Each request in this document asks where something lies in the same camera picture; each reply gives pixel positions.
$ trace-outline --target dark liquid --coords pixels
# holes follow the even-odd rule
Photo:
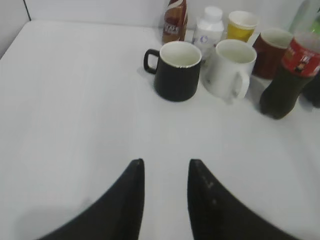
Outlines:
[[[261,113],[274,119],[282,119],[295,107],[302,89],[313,78],[314,76],[295,75],[280,65],[273,81],[261,95]]]
[[[316,108],[320,108],[320,72],[314,79],[305,85],[302,91],[304,97]]]

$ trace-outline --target white bottle cap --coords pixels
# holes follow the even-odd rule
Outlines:
[[[204,9],[204,19],[210,23],[219,22],[222,19],[223,12],[215,6],[207,6]]]

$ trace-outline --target brown bottle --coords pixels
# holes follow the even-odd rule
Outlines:
[[[297,98],[320,69],[320,36],[296,33],[282,57],[275,77],[260,98],[260,111],[282,119],[295,107]]]
[[[275,78],[260,98],[260,111],[274,119],[282,119],[294,109],[297,98],[304,86],[314,76],[292,74],[282,64],[278,67]]]
[[[188,14],[186,0],[170,0],[164,15],[163,43],[184,41]]]

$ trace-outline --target mug rim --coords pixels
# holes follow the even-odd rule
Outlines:
[[[192,47],[198,53],[197,61],[195,63],[193,63],[193,64],[190,64],[190,65],[177,65],[177,64],[174,64],[174,63],[170,62],[169,60],[167,60],[163,56],[163,50],[165,48],[167,48],[168,46],[170,46],[170,45],[185,45],[185,46],[188,46],[188,47]],[[198,63],[200,63],[201,59],[202,59],[202,53],[201,53],[200,49],[198,47],[196,47],[195,45],[187,42],[187,41],[170,41],[170,42],[167,42],[166,44],[164,44],[160,48],[159,55],[160,55],[160,58],[162,59],[162,61],[164,61],[166,64],[170,65],[171,67],[180,68],[180,69],[192,68],[192,67],[196,66]]]
[[[277,32],[277,33],[279,33],[279,34],[283,34],[283,36],[286,35],[285,37],[291,38],[291,40],[288,42],[288,45],[287,45],[286,47],[284,47],[284,46],[280,46],[280,45],[278,45],[278,44],[271,43],[269,40],[267,40],[265,34],[271,32],[271,31]],[[294,38],[294,35],[291,34],[290,32],[285,31],[285,30],[283,30],[283,29],[281,29],[281,28],[276,28],[276,27],[269,28],[269,29],[267,29],[267,30],[262,31],[262,32],[260,33],[260,36],[261,36],[262,40],[263,40],[266,44],[268,44],[268,45],[271,46],[271,47],[277,48],[277,49],[287,49],[287,48],[289,47],[289,45],[290,45],[290,42],[291,42],[292,39]]]
[[[247,61],[247,62],[236,62],[236,61],[233,61],[233,60],[225,57],[224,55],[222,55],[219,52],[219,47],[221,45],[227,44],[227,43],[237,43],[239,45],[242,45],[243,47],[245,47],[246,49],[250,50],[253,53],[253,56],[254,56],[253,59],[251,61]],[[220,41],[215,47],[215,52],[219,57],[221,57],[221,58],[223,58],[225,60],[228,60],[229,62],[235,63],[235,64],[252,64],[257,60],[257,56],[258,56],[257,51],[254,49],[253,46],[251,46],[250,44],[248,44],[248,43],[246,43],[244,41],[237,40],[237,39],[225,39],[225,40]]]

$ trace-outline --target red label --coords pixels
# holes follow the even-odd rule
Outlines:
[[[295,75],[312,77],[320,69],[320,54],[304,48],[293,39],[282,58],[282,65]]]

